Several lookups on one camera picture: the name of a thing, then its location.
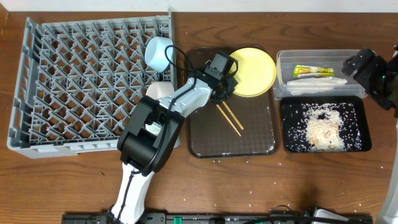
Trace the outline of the wooden chopstick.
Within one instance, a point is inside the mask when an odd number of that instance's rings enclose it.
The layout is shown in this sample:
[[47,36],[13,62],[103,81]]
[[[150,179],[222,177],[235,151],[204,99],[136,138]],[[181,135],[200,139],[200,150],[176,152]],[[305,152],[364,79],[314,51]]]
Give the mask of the wooden chopstick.
[[224,116],[224,118],[227,120],[227,122],[230,124],[230,126],[236,131],[236,133],[238,134],[238,136],[241,137],[241,133],[238,131],[238,129],[236,128],[236,126],[233,124],[233,122],[229,119],[229,117],[226,115],[226,113],[222,110],[220,105],[216,105],[216,107],[218,108],[218,110],[221,112],[221,114]]
[[235,120],[235,122],[237,123],[237,125],[243,130],[244,127],[243,125],[240,123],[240,121],[238,120],[238,118],[235,116],[235,114],[232,112],[231,108],[226,104],[225,101],[222,102],[222,104],[224,105],[224,107],[228,110],[228,112],[230,113],[230,115],[232,116],[232,118]]

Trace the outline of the yellow plate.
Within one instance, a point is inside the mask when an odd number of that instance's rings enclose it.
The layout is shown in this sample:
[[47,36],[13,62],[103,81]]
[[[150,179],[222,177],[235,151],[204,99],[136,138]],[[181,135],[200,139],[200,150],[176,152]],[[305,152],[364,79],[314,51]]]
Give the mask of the yellow plate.
[[233,93],[242,97],[259,96],[270,89],[276,79],[273,59],[265,51],[257,48],[242,48],[229,55],[238,61],[230,72],[236,72],[237,85]]

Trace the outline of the pink bowl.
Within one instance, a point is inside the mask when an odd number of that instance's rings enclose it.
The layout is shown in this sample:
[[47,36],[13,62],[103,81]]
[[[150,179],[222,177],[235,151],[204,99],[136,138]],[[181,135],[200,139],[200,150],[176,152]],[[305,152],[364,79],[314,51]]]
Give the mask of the pink bowl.
[[153,82],[149,85],[146,95],[157,100],[173,94],[174,91],[174,86],[171,82]]

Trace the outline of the light blue bowl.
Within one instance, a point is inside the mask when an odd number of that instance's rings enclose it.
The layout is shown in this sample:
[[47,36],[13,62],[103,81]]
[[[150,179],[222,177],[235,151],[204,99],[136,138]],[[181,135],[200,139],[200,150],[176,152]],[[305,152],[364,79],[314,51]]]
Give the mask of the light blue bowl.
[[164,72],[169,66],[169,61],[167,57],[172,60],[173,48],[169,47],[167,53],[165,54],[165,49],[167,46],[172,45],[173,42],[170,38],[166,37],[154,37],[152,38],[145,51],[144,60],[147,66],[155,70],[156,72]]

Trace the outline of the white napkin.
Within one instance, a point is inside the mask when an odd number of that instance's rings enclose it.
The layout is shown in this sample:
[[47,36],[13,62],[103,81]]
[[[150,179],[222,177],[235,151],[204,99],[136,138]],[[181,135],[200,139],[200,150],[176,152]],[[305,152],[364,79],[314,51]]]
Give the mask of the white napkin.
[[344,78],[303,78],[287,82],[287,90],[293,96],[307,93],[319,93],[334,89],[337,86],[343,86],[348,81]]

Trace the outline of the green snack wrapper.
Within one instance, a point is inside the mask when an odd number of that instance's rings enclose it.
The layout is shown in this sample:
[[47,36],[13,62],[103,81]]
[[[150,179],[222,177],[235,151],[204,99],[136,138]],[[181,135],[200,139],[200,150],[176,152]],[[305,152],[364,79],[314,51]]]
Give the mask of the green snack wrapper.
[[304,77],[334,77],[333,68],[296,65],[293,72],[294,78]]

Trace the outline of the rice food waste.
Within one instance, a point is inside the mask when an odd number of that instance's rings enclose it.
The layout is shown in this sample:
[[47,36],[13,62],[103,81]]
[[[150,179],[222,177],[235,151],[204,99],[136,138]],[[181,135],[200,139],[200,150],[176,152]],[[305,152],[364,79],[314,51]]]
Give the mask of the rice food waste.
[[282,106],[284,145],[292,152],[362,150],[362,133],[351,103]]

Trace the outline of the white cup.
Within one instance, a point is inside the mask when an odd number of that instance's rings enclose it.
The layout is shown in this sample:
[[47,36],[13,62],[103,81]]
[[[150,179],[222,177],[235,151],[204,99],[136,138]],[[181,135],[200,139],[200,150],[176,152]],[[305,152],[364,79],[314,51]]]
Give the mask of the white cup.
[[152,124],[146,124],[145,129],[151,134],[158,136],[162,129],[162,126],[156,122],[153,122]]

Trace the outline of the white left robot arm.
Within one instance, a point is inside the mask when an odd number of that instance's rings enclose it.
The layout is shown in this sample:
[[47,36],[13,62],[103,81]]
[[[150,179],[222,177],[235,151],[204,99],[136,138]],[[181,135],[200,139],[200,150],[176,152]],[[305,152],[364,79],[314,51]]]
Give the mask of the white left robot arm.
[[170,157],[185,118],[210,100],[215,104],[227,100],[238,84],[234,79],[238,68],[235,58],[218,52],[203,68],[190,70],[186,84],[171,95],[140,100],[117,143],[123,178],[110,223],[140,219],[150,181]]

